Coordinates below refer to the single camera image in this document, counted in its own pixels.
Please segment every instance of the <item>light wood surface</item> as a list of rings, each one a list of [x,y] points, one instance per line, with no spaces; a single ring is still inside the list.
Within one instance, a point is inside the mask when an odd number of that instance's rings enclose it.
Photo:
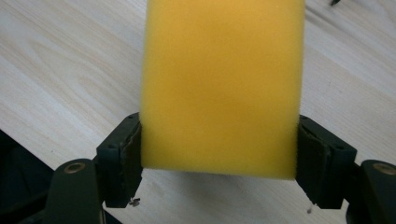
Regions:
[[[0,1],[0,129],[51,168],[139,110],[146,1]],[[396,163],[396,2],[306,1],[301,113]],[[123,223],[345,223],[294,181],[145,170]]]

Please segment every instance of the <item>yellow sponge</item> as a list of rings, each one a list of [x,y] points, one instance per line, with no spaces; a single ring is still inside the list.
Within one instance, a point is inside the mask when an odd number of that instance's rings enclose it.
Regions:
[[[294,178],[304,1],[149,0],[146,168]]]

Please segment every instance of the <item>sponge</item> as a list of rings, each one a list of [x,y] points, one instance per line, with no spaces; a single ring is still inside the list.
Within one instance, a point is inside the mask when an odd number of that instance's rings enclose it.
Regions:
[[[149,0],[145,168],[294,178],[304,1]]]

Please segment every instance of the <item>foam block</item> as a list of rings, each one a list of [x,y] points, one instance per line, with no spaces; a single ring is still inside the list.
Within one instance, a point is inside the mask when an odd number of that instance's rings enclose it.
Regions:
[[[146,168],[294,178],[304,1],[149,0]]]

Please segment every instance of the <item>wooden table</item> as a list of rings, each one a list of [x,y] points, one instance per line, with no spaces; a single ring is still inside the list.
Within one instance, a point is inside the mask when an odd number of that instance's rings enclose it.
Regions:
[[[301,113],[396,163],[396,2],[306,1]],[[139,110],[146,1],[0,2],[0,129],[51,168]],[[295,181],[145,170],[123,223],[345,223]]]

